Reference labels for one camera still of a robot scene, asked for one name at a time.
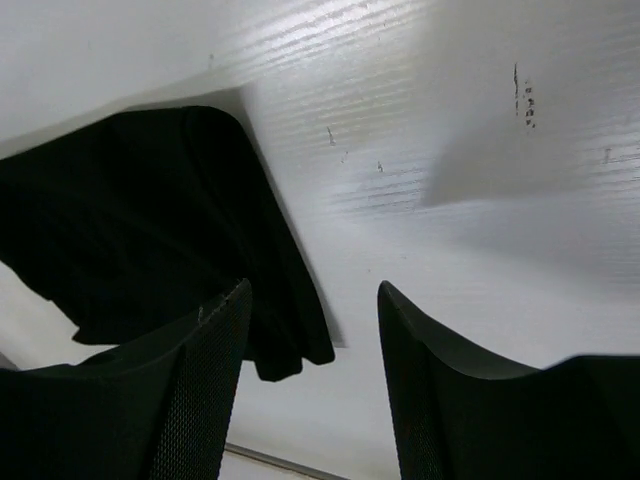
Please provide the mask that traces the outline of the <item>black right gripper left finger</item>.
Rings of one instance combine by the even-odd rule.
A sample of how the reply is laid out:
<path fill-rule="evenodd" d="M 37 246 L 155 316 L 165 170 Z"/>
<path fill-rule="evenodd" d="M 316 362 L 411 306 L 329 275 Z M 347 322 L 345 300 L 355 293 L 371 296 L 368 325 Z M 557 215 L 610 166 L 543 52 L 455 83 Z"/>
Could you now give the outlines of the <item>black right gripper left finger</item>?
<path fill-rule="evenodd" d="M 248 338 L 241 281 L 78 365 L 1 373 L 5 479 L 215 479 Z"/>

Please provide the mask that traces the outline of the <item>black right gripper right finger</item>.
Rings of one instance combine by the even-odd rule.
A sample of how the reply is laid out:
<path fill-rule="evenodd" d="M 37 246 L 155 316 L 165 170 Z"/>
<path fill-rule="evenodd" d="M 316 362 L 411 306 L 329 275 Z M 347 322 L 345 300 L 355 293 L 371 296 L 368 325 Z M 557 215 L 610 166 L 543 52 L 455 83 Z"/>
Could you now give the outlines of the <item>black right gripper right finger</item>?
<path fill-rule="evenodd" d="M 390 282 L 377 309 L 403 478 L 638 477 L 637 357 L 536 369 L 456 333 Z"/>

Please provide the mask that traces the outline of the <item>black skirt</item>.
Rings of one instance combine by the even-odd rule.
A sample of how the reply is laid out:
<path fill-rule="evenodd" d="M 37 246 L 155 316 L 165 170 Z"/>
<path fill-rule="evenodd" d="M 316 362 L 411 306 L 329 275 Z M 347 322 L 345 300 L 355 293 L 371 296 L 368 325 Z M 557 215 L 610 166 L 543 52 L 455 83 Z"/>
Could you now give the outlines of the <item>black skirt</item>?
<path fill-rule="evenodd" d="M 1 259 L 84 345 L 129 342 L 247 280 L 260 379 L 335 358 L 261 162 L 219 109 L 116 114 L 4 159 Z"/>

